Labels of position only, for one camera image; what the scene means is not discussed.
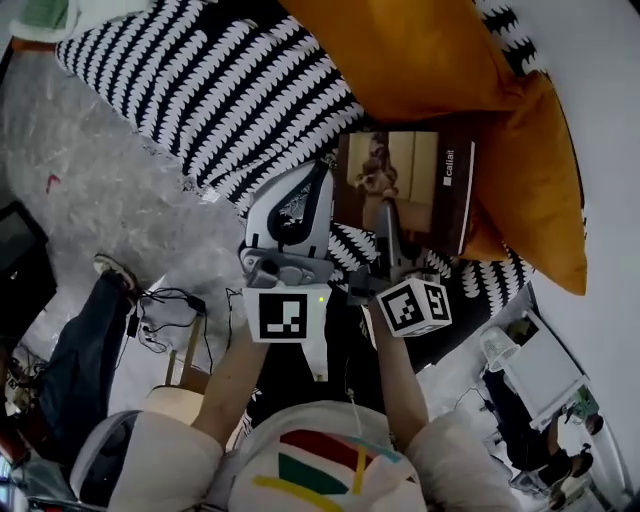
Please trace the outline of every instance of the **black cable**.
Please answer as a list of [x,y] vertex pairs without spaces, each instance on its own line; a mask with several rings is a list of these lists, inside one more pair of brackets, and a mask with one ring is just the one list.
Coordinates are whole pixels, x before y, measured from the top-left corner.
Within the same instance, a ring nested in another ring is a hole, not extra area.
[[154,340],[154,339],[145,338],[144,340],[139,340],[139,341],[140,341],[140,345],[150,350],[154,354],[164,354],[169,348],[168,345],[166,345],[165,343],[162,343],[161,341]]
[[69,349],[66,352],[63,352],[62,354],[60,354],[60,356],[58,356],[58,358],[53,363],[48,361],[47,364],[46,364],[46,367],[44,368],[44,370],[42,370],[38,375],[34,376],[28,382],[26,382],[24,384],[20,384],[20,387],[21,388],[35,388],[36,386],[39,385],[39,383],[42,380],[42,378],[44,377],[44,375],[47,372],[49,372],[52,368],[54,368],[57,364],[59,364],[60,361],[64,361],[67,356],[74,356],[74,357],[77,358],[78,357],[77,350]]
[[129,336],[127,336],[127,339],[124,342],[124,348],[122,349],[122,352],[120,352],[120,357],[118,358],[118,362],[116,363],[116,370],[118,369],[118,367],[120,366],[120,363],[122,362],[122,356],[124,355],[124,351],[127,350],[127,343],[129,343]]
[[30,375],[31,370],[35,372],[38,367],[46,366],[47,361],[36,355],[29,347],[27,347],[22,339],[14,338],[13,336],[4,336],[2,334],[0,334],[0,339],[15,340],[18,342],[15,349],[21,348],[27,355],[27,375]]
[[188,324],[164,324],[161,325],[160,327],[157,327],[156,329],[145,329],[144,327],[142,328],[142,330],[148,334],[153,334],[154,332],[158,332],[162,329],[164,329],[165,327],[179,327],[179,328],[187,328],[187,327],[191,327],[193,325],[193,322],[196,321],[196,317],[194,316],[193,319],[191,320],[191,322],[189,322]]
[[[174,295],[173,292],[178,292],[180,295]],[[161,304],[165,303],[165,300],[170,299],[181,299],[186,301],[190,294],[182,290],[181,288],[158,288],[153,291],[143,291],[140,294],[141,298],[151,299],[156,302],[160,302]]]
[[138,314],[138,304],[140,304],[140,309],[142,309],[142,316],[140,317],[140,321],[141,321],[141,323],[142,323],[142,319],[143,319],[143,318],[145,318],[145,317],[147,316],[147,310],[146,310],[146,308],[144,307],[144,304],[142,303],[142,300],[139,300],[139,301],[136,303],[136,314]]
[[231,298],[236,297],[237,295],[242,295],[242,292],[233,290],[231,288],[225,288],[227,293],[227,306],[229,307],[229,337],[227,338],[227,350],[231,346],[231,337],[233,335],[233,326],[231,325],[232,317],[233,317],[233,305],[231,304]]
[[458,398],[458,401],[456,402],[456,405],[453,406],[453,410],[456,410],[456,407],[458,407],[458,405],[460,404],[460,402],[462,401],[462,399],[467,396],[471,391],[475,391],[476,393],[478,393],[478,395],[480,395],[480,398],[482,398],[483,402],[486,402],[486,400],[484,399],[484,397],[482,396],[482,393],[480,393],[480,390],[478,388],[469,388],[467,389],[460,398]]
[[207,340],[207,313],[204,314],[204,343],[207,346],[207,352],[209,353],[209,375],[213,373],[213,356],[211,355],[211,348],[209,347],[209,340]]
[[[182,363],[184,365],[184,359],[180,359],[179,357],[176,357],[176,361],[178,361],[178,362],[180,362],[180,363]],[[203,368],[200,368],[199,366],[197,366],[197,365],[195,365],[193,363],[191,363],[191,367],[195,368],[196,370],[200,370],[201,372],[206,372],[207,371],[207,370],[205,370]]]

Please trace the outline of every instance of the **wooden chair leg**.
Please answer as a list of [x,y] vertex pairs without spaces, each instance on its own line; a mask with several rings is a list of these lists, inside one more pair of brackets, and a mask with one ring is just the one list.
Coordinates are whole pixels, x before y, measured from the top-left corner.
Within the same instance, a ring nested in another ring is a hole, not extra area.
[[56,45],[39,41],[26,41],[18,37],[11,38],[11,48],[15,52],[54,52]]
[[172,350],[169,354],[169,366],[167,367],[167,376],[164,379],[165,386],[171,386],[171,381],[173,380],[173,369],[176,366],[176,356],[177,352]]
[[204,316],[196,316],[193,327],[191,328],[191,336],[189,337],[189,345],[187,345],[187,353],[184,356],[184,368],[182,369],[182,377],[180,378],[180,385],[184,385],[188,378],[188,373],[193,365],[193,356],[196,352],[196,345],[198,344],[198,338],[200,337],[200,326]]

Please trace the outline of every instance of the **photo on book cover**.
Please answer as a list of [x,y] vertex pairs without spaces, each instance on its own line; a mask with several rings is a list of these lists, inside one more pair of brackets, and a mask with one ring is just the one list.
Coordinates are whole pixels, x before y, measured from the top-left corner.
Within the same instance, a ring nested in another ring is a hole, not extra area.
[[409,240],[461,254],[468,230],[473,153],[472,141],[436,132],[342,135],[334,221],[374,231],[380,203],[393,199]]

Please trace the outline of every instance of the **concrete floor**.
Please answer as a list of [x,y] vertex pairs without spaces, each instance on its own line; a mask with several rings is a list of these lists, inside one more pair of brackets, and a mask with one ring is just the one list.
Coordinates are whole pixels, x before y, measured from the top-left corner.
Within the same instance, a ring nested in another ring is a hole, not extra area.
[[[142,284],[166,275],[164,284],[202,296],[210,310],[208,338],[218,360],[227,339],[225,288],[242,284],[236,257],[242,226],[233,208],[223,199],[212,204],[185,192],[190,183],[179,162],[133,133],[94,92],[65,76],[50,55],[14,56],[0,89],[0,115],[0,179],[49,235],[59,286],[27,333],[27,345],[49,357],[58,333],[78,313],[95,282],[92,256],[105,252],[126,264]],[[51,183],[47,193],[52,175],[59,183]],[[237,325],[243,311],[241,301],[236,304]],[[529,304],[525,289],[492,324],[506,325]],[[182,323],[189,315],[171,305],[149,311],[156,324]],[[478,344],[482,330],[419,375],[432,416],[453,409],[477,384],[485,363]],[[184,351],[185,331],[167,329],[163,340]],[[112,410],[138,406],[161,384],[167,357],[130,340],[114,382]],[[209,365],[202,343],[196,364]],[[468,409],[469,423],[486,437],[495,422],[491,415],[474,419],[477,405],[468,396],[458,409]]]

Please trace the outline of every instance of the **shoe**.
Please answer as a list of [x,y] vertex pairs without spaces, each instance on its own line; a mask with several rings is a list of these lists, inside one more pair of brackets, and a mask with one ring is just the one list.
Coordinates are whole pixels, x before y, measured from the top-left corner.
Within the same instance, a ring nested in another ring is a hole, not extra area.
[[114,272],[118,274],[129,291],[134,291],[138,288],[136,276],[120,265],[120,263],[114,260],[111,256],[107,256],[106,254],[96,254],[93,257],[93,268],[95,268],[96,272],[100,275],[105,272]]

